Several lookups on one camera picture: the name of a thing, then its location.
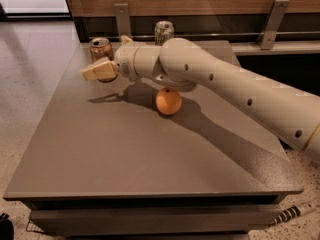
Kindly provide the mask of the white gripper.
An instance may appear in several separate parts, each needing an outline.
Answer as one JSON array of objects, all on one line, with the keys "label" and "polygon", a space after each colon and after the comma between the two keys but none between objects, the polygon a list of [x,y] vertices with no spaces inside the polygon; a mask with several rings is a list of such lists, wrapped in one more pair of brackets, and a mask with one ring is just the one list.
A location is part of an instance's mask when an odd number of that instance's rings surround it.
[{"label": "white gripper", "polygon": [[114,61],[103,57],[81,71],[86,80],[110,82],[117,78],[118,70],[130,81],[143,77],[142,71],[138,70],[138,66],[135,63],[135,58],[137,52],[145,46],[145,43],[133,42],[133,39],[127,35],[122,35],[120,40],[122,45],[114,53],[114,60],[117,65]]}]

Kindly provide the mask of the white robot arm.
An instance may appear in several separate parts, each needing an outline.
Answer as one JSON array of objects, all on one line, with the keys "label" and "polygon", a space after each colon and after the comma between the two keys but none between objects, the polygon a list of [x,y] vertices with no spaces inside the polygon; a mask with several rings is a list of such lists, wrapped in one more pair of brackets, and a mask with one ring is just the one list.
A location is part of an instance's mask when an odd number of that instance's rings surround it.
[{"label": "white robot arm", "polygon": [[186,92],[202,85],[320,163],[320,97],[218,59],[189,40],[157,46],[124,36],[113,60],[101,58],[81,74],[102,81],[118,74],[131,81],[147,78]]}]

